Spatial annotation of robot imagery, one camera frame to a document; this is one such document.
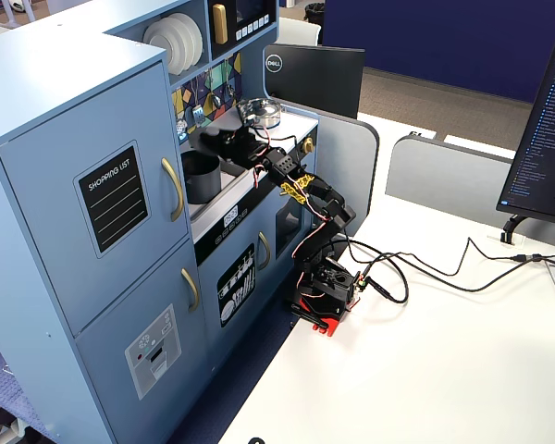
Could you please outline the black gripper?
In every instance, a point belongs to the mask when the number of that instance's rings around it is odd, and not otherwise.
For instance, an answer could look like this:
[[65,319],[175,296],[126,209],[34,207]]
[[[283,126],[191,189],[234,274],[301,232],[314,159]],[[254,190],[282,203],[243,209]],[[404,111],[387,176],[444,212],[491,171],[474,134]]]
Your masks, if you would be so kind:
[[249,131],[206,129],[200,134],[200,140],[233,163],[259,163],[270,148],[268,141],[257,140]]

